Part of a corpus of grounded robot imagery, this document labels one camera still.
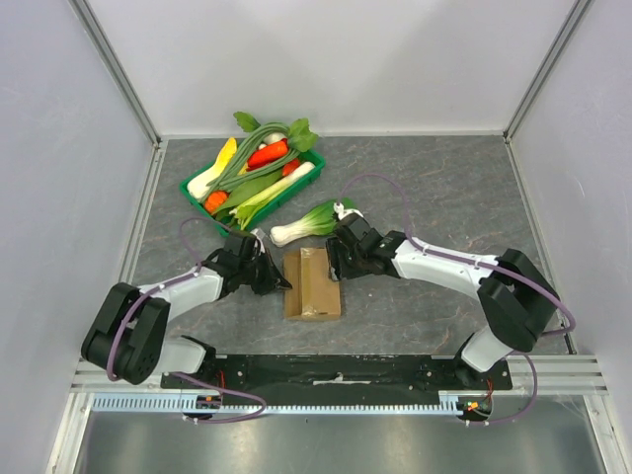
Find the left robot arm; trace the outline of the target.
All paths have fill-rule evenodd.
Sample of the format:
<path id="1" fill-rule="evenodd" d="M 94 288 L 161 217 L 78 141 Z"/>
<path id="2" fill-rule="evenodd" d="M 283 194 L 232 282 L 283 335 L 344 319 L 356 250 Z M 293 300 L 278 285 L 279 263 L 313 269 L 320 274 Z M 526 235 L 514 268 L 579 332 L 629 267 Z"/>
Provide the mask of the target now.
<path id="1" fill-rule="evenodd" d="M 216 377 L 214 348 L 192 337 L 168 339 L 168 324 L 242 286 L 256 295 L 292 289 L 258 235 L 228 234 L 224 245 L 191 270 L 153 284 L 111 287 L 81 346 L 81 357 L 111 381 L 138 385 L 154 374 L 181 372 L 195 388 Z"/>

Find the brown cardboard express box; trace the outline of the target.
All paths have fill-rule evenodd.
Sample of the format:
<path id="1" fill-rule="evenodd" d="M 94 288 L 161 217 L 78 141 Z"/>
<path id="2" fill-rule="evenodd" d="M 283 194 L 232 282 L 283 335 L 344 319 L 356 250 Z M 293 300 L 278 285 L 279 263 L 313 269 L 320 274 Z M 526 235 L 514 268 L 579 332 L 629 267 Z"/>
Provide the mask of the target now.
<path id="1" fill-rule="evenodd" d="M 330 277 L 325 248 L 300 248 L 285 253 L 283 273 L 292 285 L 284 293 L 285 319 L 327 322 L 341 318 L 340 284 Z"/>

